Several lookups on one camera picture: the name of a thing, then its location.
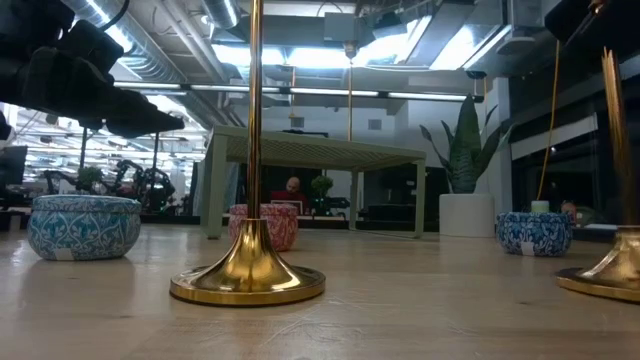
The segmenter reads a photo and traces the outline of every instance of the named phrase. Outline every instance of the gold pole base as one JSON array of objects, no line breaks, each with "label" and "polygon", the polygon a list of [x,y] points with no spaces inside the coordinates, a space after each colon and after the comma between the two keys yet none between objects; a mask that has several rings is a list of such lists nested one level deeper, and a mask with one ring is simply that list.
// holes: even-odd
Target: gold pole base
[{"label": "gold pole base", "polygon": [[247,219],[222,260],[174,276],[170,292],[202,305],[270,306],[307,300],[324,288],[321,272],[291,266],[273,250],[266,220]]},{"label": "gold pole base", "polygon": [[640,303],[640,227],[621,227],[615,246],[598,265],[561,270],[556,283],[584,294]]}]

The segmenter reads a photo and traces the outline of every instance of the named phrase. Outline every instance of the red shirt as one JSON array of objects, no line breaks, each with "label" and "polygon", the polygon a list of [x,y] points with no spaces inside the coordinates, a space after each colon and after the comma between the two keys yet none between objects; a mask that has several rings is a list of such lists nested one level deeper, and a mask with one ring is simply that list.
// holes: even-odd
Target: red shirt
[{"label": "red shirt", "polygon": [[301,201],[302,202],[302,209],[306,212],[309,209],[309,201],[307,200],[307,197],[304,196],[304,194],[297,192],[297,193],[290,193],[288,191],[272,191],[271,192],[271,200],[281,200],[281,201]]}]

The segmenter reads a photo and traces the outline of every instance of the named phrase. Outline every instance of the man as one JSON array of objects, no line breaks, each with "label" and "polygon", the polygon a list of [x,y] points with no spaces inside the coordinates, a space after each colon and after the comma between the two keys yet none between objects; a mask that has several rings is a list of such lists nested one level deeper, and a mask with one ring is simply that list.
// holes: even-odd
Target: man
[{"label": "man", "polygon": [[300,192],[300,179],[295,176],[289,178],[286,189],[286,191],[273,191],[271,193],[271,200],[300,201],[302,202],[304,213],[309,213],[309,201],[307,197]]}]

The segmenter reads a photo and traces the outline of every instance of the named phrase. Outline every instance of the wooden floor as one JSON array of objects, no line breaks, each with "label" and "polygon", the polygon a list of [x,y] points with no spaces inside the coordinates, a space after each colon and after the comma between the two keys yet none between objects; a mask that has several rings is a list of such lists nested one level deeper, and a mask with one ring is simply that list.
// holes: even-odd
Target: wooden floor
[{"label": "wooden floor", "polygon": [[25,237],[0,235],[0,359],[640,359],[640,306],[554,285],[602,244],[544,259],[492,239],[302,230],[283,257],[323,271],[326,293],[230,309],[168,294],[228,249],[198,227],[143,226],[126,258],[98,262],[39,260]]}]

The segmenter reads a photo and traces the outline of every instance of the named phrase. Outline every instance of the small plant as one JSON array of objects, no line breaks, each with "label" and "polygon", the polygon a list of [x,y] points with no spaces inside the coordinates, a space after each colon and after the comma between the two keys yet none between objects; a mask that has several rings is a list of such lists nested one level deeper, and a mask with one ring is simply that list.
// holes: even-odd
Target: small plant
[{"label": "small plant", "polygon": [[96,167],[78,169],[78,188],[93,192],[94,186],[102,180],[102,170]]},{"label": "small plant", "polygon": [[[496,109],[494,106],[487,114],[484,122],[484,129],[489,123],[491,114]],[[473,97],[467,95],[460,108],[458,125],[455,134],[451,128],[442,121],[444,131],[449,139],[449,159],[445,159],[433,143],[431,133],[424,126],[420,125],[422,136],[431,142],[442,167],[447,172],[451,190],[455,194],[471,194],[476,189],[478,178],[487,170],[489,162],[496,151],[501,149],[509,139],[513,126],[503,135],[502,127],[498,127],[489,137],[482,147],[480,140],[480,129],[478,126],[478,115],[476,114]]]},{"label": "small plant", "polygon": [[333,179],[320,175],[311,181],[311,188],[321,198],[327,197],[327,193],[333,187]]}]

